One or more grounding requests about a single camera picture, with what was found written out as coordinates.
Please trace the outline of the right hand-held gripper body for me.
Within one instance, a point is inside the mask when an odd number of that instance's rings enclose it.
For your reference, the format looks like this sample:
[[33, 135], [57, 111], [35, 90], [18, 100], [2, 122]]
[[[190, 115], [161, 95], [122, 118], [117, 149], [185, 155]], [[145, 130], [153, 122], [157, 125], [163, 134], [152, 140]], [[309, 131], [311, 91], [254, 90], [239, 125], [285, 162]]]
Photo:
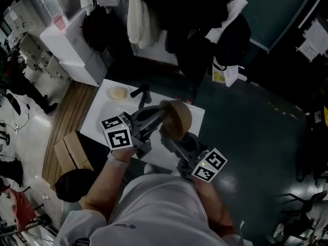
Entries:
[[216, 149], [181, 158], [177, 169], [183, 178], [195, 177], [210, 183], [228, 160]]

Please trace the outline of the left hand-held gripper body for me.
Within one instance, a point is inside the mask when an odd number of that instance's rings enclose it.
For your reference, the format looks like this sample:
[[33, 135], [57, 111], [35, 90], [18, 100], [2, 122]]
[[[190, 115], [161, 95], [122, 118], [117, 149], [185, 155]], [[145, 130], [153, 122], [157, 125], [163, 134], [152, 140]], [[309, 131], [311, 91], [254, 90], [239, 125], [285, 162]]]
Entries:
[[141, 138], [138, 127], [141, 124], [132, 123], [132, 115], [122, 112], [119, 115], [102, 119], [100, 127], [110, 150], [134, 148], [139, 160], [151, 151], [150, 138]]

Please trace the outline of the brown wooden bowl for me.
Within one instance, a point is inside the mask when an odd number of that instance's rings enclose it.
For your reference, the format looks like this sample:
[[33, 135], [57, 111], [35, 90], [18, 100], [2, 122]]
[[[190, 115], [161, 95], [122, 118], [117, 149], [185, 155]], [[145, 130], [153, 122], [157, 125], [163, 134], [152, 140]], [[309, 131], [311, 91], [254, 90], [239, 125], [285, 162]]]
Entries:
[[189, 107], [180, 100], [162, 100], [159, 106], [166, 112], [161, 126], [164, 136], [175, 141], [182, 140], [192, 125]]

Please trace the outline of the black faucet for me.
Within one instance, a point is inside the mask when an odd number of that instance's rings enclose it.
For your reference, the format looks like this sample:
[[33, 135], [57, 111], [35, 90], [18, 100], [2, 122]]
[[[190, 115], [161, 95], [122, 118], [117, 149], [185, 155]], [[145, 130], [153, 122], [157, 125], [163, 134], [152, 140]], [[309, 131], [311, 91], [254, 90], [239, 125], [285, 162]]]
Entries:
[[138, 108], [144, 108], [145, 104], [150, 104], [152, 99], [150, 95], [150, 86], [148, 84], [142, 84], [138, 89], [130, 93], [132, 98], [135, 98], [139, 94], [142, 94], [141, 100], [139, 102]]

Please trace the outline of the yellow soap bar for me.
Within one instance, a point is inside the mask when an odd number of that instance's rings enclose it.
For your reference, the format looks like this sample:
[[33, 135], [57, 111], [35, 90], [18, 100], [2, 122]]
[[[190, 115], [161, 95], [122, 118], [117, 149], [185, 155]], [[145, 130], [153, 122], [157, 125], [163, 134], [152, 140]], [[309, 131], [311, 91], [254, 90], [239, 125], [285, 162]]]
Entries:
[[114, 99], [124, 99], [128, 96], [128, 91], [124, 87], [113, 87], [110, 89], [110, 96]]

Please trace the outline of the clear soap dish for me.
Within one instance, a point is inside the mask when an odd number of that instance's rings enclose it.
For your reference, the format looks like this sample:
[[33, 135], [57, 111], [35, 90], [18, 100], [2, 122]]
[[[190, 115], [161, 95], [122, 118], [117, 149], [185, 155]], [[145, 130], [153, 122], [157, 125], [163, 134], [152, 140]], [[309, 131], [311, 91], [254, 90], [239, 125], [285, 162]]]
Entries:
[[124, 87], [124, 88], [126, 88], [127, 91], [128, 91], [128, 96], [127, 96], [126, 98], [124, 98], [124, 99], [114, 99], [114, 98], [112, 98], [112, 97], [110, 96], [110, 89], [113, 88], [113, 87], [117, 87], [117, 86], [109, 86], [109, 87], [107, 88], [107, 90], [106, 90], [106, 96], [107, 96], [108, 99], [110, 99], [110, 100], [112, 100], [112, 101], [116, 101], [116, 102], [124, 102], [124, 101], [129, 100], [129, 98], [130, 98], [130, 93], [131, 93], [131, 92], [130, 92], [130, 89], [129, 89], [128, 87], [126, 87], [126, 86], [120, 86], [120, 87]]

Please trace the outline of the black round stool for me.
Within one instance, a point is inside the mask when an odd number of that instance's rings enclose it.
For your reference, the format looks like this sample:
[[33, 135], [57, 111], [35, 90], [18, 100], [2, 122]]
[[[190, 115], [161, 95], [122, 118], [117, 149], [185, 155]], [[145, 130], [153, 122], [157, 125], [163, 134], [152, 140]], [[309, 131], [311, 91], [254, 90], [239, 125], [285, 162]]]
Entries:
[[57, 198], [65, 202], [78, 202], [86, 196], [97, 179], [90, 169], [75, 169], [63, 174], [55, 183]]
[[19, 105], [18, 101], [13, 97], [13, 95], [10, 94], [10, 93], [7, 93], [5, 95], [5, 97], [7, 98], [7, 100], [9, 101], [9, 103], [11, 104], [12, 108], [16, 111], [16, 113], [18, 115], [21, 115], [20, 105]]

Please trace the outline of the dark grey hanging garment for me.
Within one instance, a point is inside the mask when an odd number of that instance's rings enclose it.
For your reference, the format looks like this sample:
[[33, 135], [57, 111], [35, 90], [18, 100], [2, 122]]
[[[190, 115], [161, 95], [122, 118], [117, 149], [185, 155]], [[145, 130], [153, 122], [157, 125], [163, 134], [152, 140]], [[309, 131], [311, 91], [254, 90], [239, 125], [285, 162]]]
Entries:
[[168, 30], [165, 50], [174, 54], [180, 71], [191, 82], [203, 80], [213, 62], [214, 45], [205, 38], [210, 28], [194, 30], [192, 34], [187, 29]]

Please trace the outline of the white cabinet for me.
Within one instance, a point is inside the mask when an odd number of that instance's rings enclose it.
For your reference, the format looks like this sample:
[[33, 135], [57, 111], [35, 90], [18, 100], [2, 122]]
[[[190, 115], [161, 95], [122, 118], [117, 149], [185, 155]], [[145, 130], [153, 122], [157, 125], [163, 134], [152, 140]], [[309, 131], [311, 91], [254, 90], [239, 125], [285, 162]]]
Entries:
[[86, 43], [82, 33], [85, 16], [86, 12], [80, 10], [72, 19], [65, 20], [64, 29], [52, 24], [40, 38], [73, 80], [99, 87], [108, 71], [104, 60], [110, 64], [111, 57], [101, 55]]

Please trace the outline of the red pleated fabric item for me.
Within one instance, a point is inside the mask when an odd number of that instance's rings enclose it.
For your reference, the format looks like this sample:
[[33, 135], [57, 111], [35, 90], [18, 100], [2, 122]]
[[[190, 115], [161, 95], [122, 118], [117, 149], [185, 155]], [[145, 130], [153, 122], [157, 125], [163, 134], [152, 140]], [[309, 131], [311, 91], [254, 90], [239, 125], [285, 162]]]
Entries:
[[18, 231], [22, 231], [36, 218], [35, 210], [25, 194], [25, 192], [29, 189], [30, 187], [27, 187], [25, 190], [19, 192], [12, 188], [8, 188], [6, 191], [13, 202], [11, 211], [14, 214]]

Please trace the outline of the pink cup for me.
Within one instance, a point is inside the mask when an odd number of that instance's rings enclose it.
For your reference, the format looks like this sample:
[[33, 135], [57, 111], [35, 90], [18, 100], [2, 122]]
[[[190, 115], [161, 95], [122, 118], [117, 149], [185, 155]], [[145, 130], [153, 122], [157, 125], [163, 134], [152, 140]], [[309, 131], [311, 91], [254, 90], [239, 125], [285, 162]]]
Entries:
[[53, 18], [53, 23], [57, 26], [59, 30], [63, 30], [66, 27], [64, 19], [61, 15], [55, 16]]

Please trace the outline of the white thin garment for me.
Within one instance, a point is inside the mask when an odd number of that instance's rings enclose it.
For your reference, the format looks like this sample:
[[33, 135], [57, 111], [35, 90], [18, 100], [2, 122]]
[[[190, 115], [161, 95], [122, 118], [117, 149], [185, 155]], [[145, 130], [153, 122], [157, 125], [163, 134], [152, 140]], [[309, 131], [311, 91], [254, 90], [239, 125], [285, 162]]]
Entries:
[[248, 4], [246, 0], [232, 0], [227, 4], [228, 18], [222, 22], [220, 28], [212, 28], [205, 36], [212, 43], [218, 43], [224, 30], [231, 24]]

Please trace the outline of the white paper notice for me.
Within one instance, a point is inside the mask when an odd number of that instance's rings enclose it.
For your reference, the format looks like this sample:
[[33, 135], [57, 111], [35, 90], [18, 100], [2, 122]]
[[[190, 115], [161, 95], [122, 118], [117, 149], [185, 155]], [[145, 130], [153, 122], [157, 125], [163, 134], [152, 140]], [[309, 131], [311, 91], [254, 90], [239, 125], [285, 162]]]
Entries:
[[307, 39], [320, 54], [328, 50], [328, 32], [317, 19], [315, 19], [312, 25], [305, 31], [303, 37]]
[[307, 39], [298, 47], [296, 51], [302, 53], [311, 63], [318, 55], [318, 50]]

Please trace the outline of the grey locker cabinet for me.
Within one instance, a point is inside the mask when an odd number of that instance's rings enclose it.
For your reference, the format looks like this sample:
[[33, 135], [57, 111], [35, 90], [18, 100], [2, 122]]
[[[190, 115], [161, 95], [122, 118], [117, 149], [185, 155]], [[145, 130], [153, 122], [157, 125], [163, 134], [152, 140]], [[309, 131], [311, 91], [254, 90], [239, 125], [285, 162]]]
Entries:
[[44, 71], [62, 84], [70, 81], [59, 60], [40, 38], [46, 26], [30, 0], [13, 2], [5, 11], [4, 20], [13, 31], [19, 51], [26, 58], [29, 68]]

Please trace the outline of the black framed glass door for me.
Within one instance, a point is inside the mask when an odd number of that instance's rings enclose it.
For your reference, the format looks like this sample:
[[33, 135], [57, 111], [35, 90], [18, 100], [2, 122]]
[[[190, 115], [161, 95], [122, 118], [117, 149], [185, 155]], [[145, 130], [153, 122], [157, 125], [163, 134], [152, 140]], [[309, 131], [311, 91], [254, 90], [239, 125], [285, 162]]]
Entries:
[[293, 25], [310, 0], [247, 0], [242, 10], [251, 29], [248, 66], [258, 53], [269, 54]]

